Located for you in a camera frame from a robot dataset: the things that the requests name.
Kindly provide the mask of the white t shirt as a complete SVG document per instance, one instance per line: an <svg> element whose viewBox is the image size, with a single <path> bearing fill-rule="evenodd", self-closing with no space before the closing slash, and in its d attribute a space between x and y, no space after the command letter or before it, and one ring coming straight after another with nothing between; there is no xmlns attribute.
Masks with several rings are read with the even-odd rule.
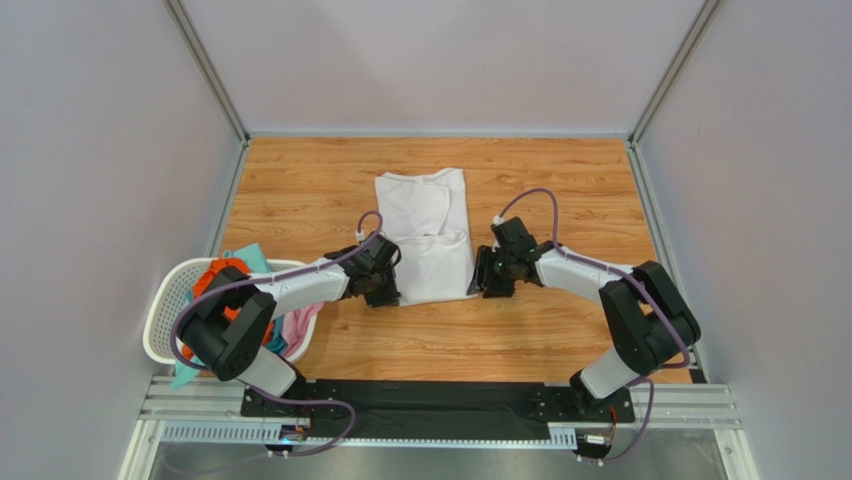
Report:
<svg viewBox="0 0 852 480"><path fill-rule="evenodd" d="M400 247L394 268L402 306L470 299L474 259L466 183L459 168L374 179L383 233Z"/></svg>

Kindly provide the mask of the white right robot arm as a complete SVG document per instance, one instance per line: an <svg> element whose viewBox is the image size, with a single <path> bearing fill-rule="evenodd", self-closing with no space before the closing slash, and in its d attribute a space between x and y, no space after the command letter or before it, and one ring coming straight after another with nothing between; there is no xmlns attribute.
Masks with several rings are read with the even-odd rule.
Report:
<svg viewBox="0 0 852 480"><path fill-rule="evenodd" d="M667 270L655 261L638 266L604 262L554 242L538 242L518 217L492 225L492 246L475 255L469 290L509 298L518 282L566 291L599 305L613 342L577 372L572 388L602 400L640 378L687 358L701 328Z"/></svg>

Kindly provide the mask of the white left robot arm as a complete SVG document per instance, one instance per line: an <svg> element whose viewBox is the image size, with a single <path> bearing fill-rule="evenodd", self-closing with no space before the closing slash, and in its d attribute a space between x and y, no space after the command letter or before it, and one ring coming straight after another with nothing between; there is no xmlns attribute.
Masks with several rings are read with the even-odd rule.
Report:
<svg viewBox="0 0 852 480"><path fill-rule="evenodd" d="M263 340L276 318L317 303L361 297L371 308L395 306L398 245L374 232L359 244L301 268L273 275L217 273L172 325L172 344L192 350L220 381L238 380L267 397L282 397L297 370L268 351Z"/></svg>

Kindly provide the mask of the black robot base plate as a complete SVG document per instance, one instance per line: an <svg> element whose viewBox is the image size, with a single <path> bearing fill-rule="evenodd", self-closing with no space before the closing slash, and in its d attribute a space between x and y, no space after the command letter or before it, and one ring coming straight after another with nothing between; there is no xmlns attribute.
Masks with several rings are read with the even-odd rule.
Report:
<svg viewBox="0 0 852 480"><path fill-rule="evenodd" d="M335 437L356 412L351 439L545 440L549 424L628 424L636 419L622 388L605 400L584 399L569 386L518 382L315 380L291 387L292 405L245 392L248 418L304 421L312 437Z"/></svg>

